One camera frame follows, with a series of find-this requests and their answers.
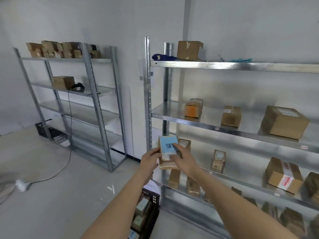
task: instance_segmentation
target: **metal shelving unit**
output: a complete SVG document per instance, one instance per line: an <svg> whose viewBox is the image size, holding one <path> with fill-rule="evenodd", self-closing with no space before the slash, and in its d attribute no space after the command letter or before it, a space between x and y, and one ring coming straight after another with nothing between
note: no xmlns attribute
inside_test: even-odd
<svg viewBox="0 0 319 239"><path fill-rule="evenodd" d="M91 59L88 44L81 43L80 45L83 58L82 59L67 59L67 58L24 58L20 56L18 49L14 48L14 51L18 57L19 64L22 72L26 79L26 83L34 100L35 106L38 110L39 116L47 137L54 142L66 149L72 150L79 154L81 157L105 168L110 172L113 172L126 158L126 145L125 145L125 131L124 131L124 119L122 111L122 101L120 93L120 82L117 68L117 59L115 56L115 47L110 46L110 59ZM24 60L37 60L43 61L48 81L31 82L25 66ZM55 88L53 86L53 73L50 67L50 62L76 62L84 63L86 68L86 74L88 77L88 83L83 93L73 90L63 90ZM115 88L98 86L95 81L93 63L112 64ZM38 102L38 99L34 93L33 86L48 88L53 90L55 100L45 101L42 103ZM93 100L93 107L69 102L60 99L58 91L68 92L71 94L91 97ZM109 93L115 92L118 104L119 113L113 113L110 111L102 110L100 106L99 97ZM45 121L41 108L49 109L54 112L61 114L60 118ZM105 126L114 120L119 119L121 123L122 134L117 135L105 129ZM68 136L70 144L59 144L53 141L48 127L53 127ZM122 142L124 154L113 150L113 146Z"/></svg>
<svg viewBox="0 0 319 239"><path fill-rule="evenodd" d="M164 54L172 55L172 44L164 44ZM164 89L163 103L152 109L151 102L151 73L150 67L164 67ZM145 99L145 119L146 119L146 145L147 150L152 149L152 118L162 120L162 134L169 135L169 122L185 124L188 126L199 127L213 130L216 132L231 134L243 138L249 138L275 145L305 150L308 152L319 153L319 125L310 123L304 136L300 140L288 139L266 134L260 124L264 114L243 111L241 125L238 128L223 126L220 124L223 114L222 109L203 108L199 118L189 118L184 116L183 104L170 101L172 68L200 68L200 69L224 69L224 70L245 70L245 71L276 71L276 72L298 72L298 73L316 73L319 74L319 64L283 64L283 63L229 63L214 61L151 61L150 60L150 39L144 38L143 51L143 76L144 76L144 99ZM194 156L197 163L208 173L214 174L219 180L225 183L233 183L245 186L249 189L265 193L278 199L289 201L307 209L319 212L319 206L310 201L305 191L304 185L300 192L293 195L284 190L275 188L266 183L263 174L256 174L249 179L245 177L236 178L232 175L230 163L226 163L223 174L210 171L210 161L207 156L201 157L200 154ZM204 192L199 197L193 197L187 194L186 176L181 174L179 188L173 189L168 185L169 172L156 169L153 174L153 180L161 187L161 208L183 218L184 220L220 237L229 238L229 233L225 230L222 223L205 214L205 210L214 210L214 206L205 201Z"/></svg>

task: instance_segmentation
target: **hand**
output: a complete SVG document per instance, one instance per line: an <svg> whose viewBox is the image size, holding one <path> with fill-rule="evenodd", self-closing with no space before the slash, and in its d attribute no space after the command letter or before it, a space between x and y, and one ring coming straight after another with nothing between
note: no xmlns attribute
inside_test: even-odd
<svg viewBox="0 0 319 239"><path fill-rule="evenodd" d="M158 166L157 159L161 156L160 147L154 148L142 156L138 172L143 176L143 179L146 180L146 184L150 180L153 170Z"/></svg>
<svg viewBox="0 0 319 239"><path fill-rule="evenodd" d="M194 171L199 168L196 160L187 148L184 148L177 143L173 143L173 145L180 151L182 158L177 155L171 155L170 159L176 163L183 173L192 178L194 176Z"/></svg>

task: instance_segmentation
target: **forearm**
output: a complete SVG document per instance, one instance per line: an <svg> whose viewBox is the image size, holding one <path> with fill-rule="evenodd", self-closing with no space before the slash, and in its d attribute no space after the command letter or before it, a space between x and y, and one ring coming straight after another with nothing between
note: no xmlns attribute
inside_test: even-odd
<svg viewBox="0 0 319 239"><path fill-rule="evenodd" d="M192 177L206 192L233 238L296 238L268 214L200 167L194 169Z"/></svg>
<svg viewBox="0 0 319 239"><path fill-rule="evenodd" d="M82 239L126 239L146 178L135 173L83 234Z"/></svg>

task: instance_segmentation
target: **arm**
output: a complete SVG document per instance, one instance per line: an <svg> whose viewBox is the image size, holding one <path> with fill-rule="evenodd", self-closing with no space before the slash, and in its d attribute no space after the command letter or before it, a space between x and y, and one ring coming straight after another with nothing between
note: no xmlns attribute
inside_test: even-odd
<svg viewBox="0 0 319 239"><path fill-rule="evenodd" d="M155 148L142 156L139 170L86 229L82 239L127 239L142 188L157 167L157 159L162 156L159 150Z"/></svg>
<svg viewBox="0 0 319 239"><path fill-rule="evenodd" d="M245 200L209 173L204 172L186 148L178 144L174 144L174 146L179 149L183 159L176 155L171 156L171 159L183 173L203 188L221 217L225 228L233 238L297 238L261 209Z"/></svg>

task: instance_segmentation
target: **white floor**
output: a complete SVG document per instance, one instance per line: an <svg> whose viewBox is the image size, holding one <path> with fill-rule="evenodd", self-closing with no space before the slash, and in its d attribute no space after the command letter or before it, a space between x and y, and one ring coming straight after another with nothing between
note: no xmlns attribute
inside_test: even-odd
<svg viewBox="0 0 319 239"><path fill-rule="evenodd" d="M38 181L58 173L70 152L38 136L31 127L0 137L0 182L22 178ZM79 238L138 169L127 159L113 173L72 154L70 164L55 178L14 193L0 205L3 239ZM179 218L161 211L152 239L213 238Z"/></svg>

